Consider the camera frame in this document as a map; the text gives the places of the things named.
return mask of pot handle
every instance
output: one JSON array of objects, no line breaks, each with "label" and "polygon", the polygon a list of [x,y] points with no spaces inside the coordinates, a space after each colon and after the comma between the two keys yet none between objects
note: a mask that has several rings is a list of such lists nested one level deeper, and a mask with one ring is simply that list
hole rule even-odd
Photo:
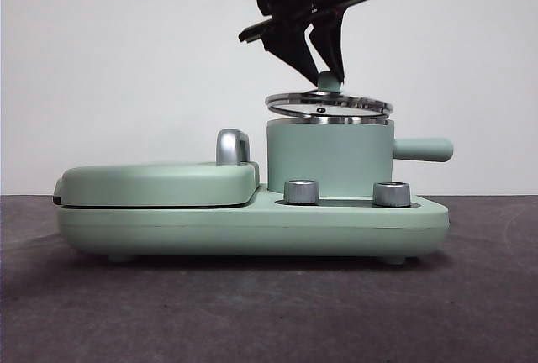
[{"label": "pot handle", "polygon": [[452,142],[445,138],[395,139],[394,159],[448,161],[454,154]]}]

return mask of gray table surface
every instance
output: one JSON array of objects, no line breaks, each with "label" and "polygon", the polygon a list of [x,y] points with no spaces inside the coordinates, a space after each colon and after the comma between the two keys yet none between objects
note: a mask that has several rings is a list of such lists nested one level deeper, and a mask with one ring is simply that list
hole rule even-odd
[{"label": "gray table surface", "polygon": [[431,197],[442,250],[367,258],[145,257],[58,235],[2,197],[2,362],[538,361],[538,197]]}]

